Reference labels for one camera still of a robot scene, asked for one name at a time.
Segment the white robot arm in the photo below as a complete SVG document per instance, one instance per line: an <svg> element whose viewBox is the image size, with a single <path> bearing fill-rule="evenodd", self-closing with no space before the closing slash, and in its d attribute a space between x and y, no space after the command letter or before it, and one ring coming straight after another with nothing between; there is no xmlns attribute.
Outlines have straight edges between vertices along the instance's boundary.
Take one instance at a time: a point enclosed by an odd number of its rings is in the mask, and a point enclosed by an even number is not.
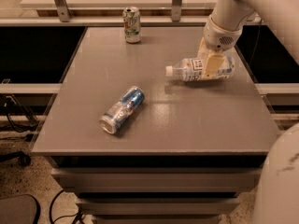
<svg viewBox="0 0 299 224"><path fill-rule="evenodd" d="M299 0L218 0L209 15L198 56L212 75L226 61L221 37L237 40L252 13L268 23L291 56L299 60ZM299 124L285 131L271 147L259 180L252 224L299 224Z"/></svg>

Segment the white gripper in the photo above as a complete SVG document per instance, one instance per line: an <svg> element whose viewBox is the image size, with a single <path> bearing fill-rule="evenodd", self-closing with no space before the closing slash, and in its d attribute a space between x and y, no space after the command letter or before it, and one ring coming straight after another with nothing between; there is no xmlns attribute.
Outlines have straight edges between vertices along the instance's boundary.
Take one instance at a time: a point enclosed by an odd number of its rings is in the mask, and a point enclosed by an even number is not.
<svg viewBox="0 0 299 224"><path fill-rule="evenodd" d="M208 52L208 49L227 50L232 48L241 36L242 30L243 24L239 21L223 19L216 15L208 17L197 52L197 57L204 59L203 80L215 79L218 70L225 62L225 56L222 53Z"/></svg>

